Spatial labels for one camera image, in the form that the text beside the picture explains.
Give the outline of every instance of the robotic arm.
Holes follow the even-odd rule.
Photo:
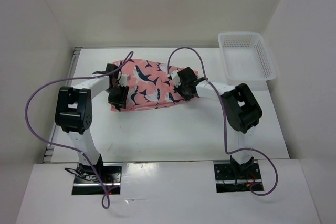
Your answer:
[[[116,65],[108,64],[105,71],[95,72],[93,77],[109,73],[116,68]],[[75,148],[87,154],[100,176],[104,175],[104,165],[101,155],[94,146],[89,129],[93,119],[91,100],[106,90],[109,94],[108,102],[110,104],[116,109],[125,108],[129,87],[119,85],[119,74],[120,72],[116,72],[102,78],[92,78],[73,87],[62,87],[58,93],[56,124],[68,134]],[[120,75],[120,78],[127,78],[127,76]],[[205,78],[198,78],[189,67],[181,71],[173,71],[170,78],[175,84],[174,90],[186,101],[193,97],[218,101],[217,94]],[[243,83],[236,87],[215,82],[213,85],[221,94],[227,120],[235,130],[235,138],[238,139],[238,147],[251,147],[254,128],[259,123],[262,110],[250,88]],[[242,151],[230,157],[231,165],[237,175],[245,173],[253,164],[254,158],[250,152]],[[93,172],[88,161],[80,153],[78,153],[78,157],[79,172],[92,176]]]

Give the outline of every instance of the laundry basket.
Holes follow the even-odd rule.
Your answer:
[[[277,76],[261,34],[220,33],[218,42],[229,80],[266,81]]]

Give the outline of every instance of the folded fabric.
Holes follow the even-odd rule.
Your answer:
[[[117,66],[122,61],[113,62]],[[183,68],[170,66],[170,73]],[[149,60],[131,59],[122,69],[123,75],[120,84],[128,86],[126,108],[119,111],[150,110],[174,106],[184,103],[185,100],[174,91],[174,83],[167,74],[167,64]]]

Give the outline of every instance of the wall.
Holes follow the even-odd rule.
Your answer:
[[[71,49],[45,0],[0,0],[0,6],[0,222],[12,224],[45,149],[25,125],[25,102],[41,84],[66,75]],[[31,122],[44,137],[56,91],[50,88],[31,106]]]
[[[336,0],[281,0],[264,37],[278,78],[269,83],[291,157],[300,158],[323,223],[334,223]]]
[[[262,32],[278,0],[47,0],[76,46],[218,45],[223,31]]]

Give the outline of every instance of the wire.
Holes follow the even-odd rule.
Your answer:
[[[241,151],[254,151],[254,152],[257,152],[257,153],[261,154],[262,156],[264,156],[265,159],[267,159],[267,161],[271,164],[271,166],[272,166],[273,169],[274,169],[274,172],[275,172],[275,183],[274,183],[273,187],[272,187],[268,192],[263,193],[263,194],[258,194],[258,193],[254,192],[254,191],[252,190],[252,188],[253,188],[255,185],[260,184],[261,182],[256,182],[256,183],[254,183],[253,185],[251,185],[251,186],[249,187],[249,189],[250,189],[250,191],[251,191],[253,194],[258,195],[258,196],[266,196],[266,195],[271,194],[271,193],[275,190],[275,188],[277,187],[277,185],[278,185],[278,180],[279,180],[278,171],[277,171],[277,169],[276,169],[274,163],[272,162],[272,160],[271,160],[268,156],[266,156],[266,154],[264,154],[263,152],[261,152],[261,151],[259,151],[259,150],[257,150],[257,149],[253,149],[253,148],[239,148],[239,149],[234,150],[234,151],[228,151],[228,149],[227,149],[227,123],[226,123],[226,113],[225,113],[224,104],[223,104],[223,101],[222,101],[222,98],[221,98],[220,93],[218,92],[218,90],[216,89],[216,87],[215,87],[215,86],[208,80],[208,78],[207,78],[207,76],[206,76],[206,74],[205,74],[204,64],[203,64],[203,61],[202,61],[201,56],[199,55],[199,53],[198,53],[195,49],[193,49],[193,48],[191,48],[191,47],[180,47],[180,48],[175,49],[175,50],[170,54],[169,59],[168,59],[168,64],[167,64],[167,65],[168,65],[168,73],[169,73],[169,63],[170,63],[170,60],[171,60],[173,54],[176,53],[177,51],[181,50],[181,49],[188,49],[188,50],[191,50],[191,51],[193,51],[194,53],[196,53],[196,55],[198,56],[198,58],[199,58],[199,60],[200,60],[200,62],[201,62],[201,65],[202,65],[202,71],[203,71],[203,76],[204,76],[205,80],[206,80],[206,81],[209,83],[209,85],[214,89],[216,95],[218,96],[219,103],[220,103],[220,106],[221,106],[221,108],[222,108],[222,113],[223,113],[223,126],[224,126],[224,151],[225,151],[225,153],[226,153],[227,155],[232,155],[232,154],[234,154],[234,153],[241,152]]]
[[[90,76],[90,77],[73,77],[73,78],[64,78],[64,79],[59,79],[59,80],[56,80],[56,81],[51,81],[51,82],[48,82],[44,85],[42,85],[41,87],[39,87],[37,90],[34,91],[34,93],[32,93],[32,95],[28,98],[28,101],[26,103],[26,107],[25,107],[25,120],[26,120],[26,124],[28,126],[28,129],[30,130],[30,132],[36,137],[38,138],[39,140],[41,140],[42,142],[45,142],[47,144],[51,144],[51,145],[54,145],[54,146],[58,146],[58,147],[62,147],[62,148],[67,148],[67,149],[71,149],[71,150],[74,150],[76,152],[79,152],[81,153],[84,158],[88,161],[89,165],[91,166],[93,172],[95,173],[99,183],[101,184],[103,190],[104,190],[104,195],[103,195],[103,198],[101,200],[101,204],[103,206],[104,209],[108,209],[110,207],[110,197],[109,197],[109,192],[112,191],[115,187],[112,186],[112,188],[110,188],[109,190],[107,190],[106,186],[104,185],[103,181],[101,180],[95,166],[93,165],[93,163],[91,162],[90,158],[83,152],[81,151],[80,149],[77,149],[77,148],[74,148],[72,146],[68,146],[68,145],[63,145],[63,144],[58,144],[58,143],[53,143],[53,142],[50,142],[46,139],[44,139],[43,137],[41,137],[40,135],[38,135],[34,129],[32,128],[30,122],[29,122],[29,117],[28,117],[28,109],[29,109],[29,105],[30,105],[30,102],[32,101],[32,99],[34,98],[34,96],[39,92],[41,91],[42,89],[46,88],[47,86],[50,86],[52,84],[55,84],[55,83],[58,83],[58,82],[64,82],[64,81],[71,81],[71,80],[87,80],[87,79],[95,79],[95,78],[102,78],[104,76],[109,76],[109,75],[112,75],[114,74],[115,72],[119,71],[130,59],[132,59],[134,55],[134,52],[131,51],[128,53],[128,55],[126,56],[123,64],[121,64],[118,68],[116,68],[114,71],[111,71],[109,73],[106,73],[106,74],[102,74],[100,76]],[[107,205],[104,204],[104,199],[105,197],[107,197]]]

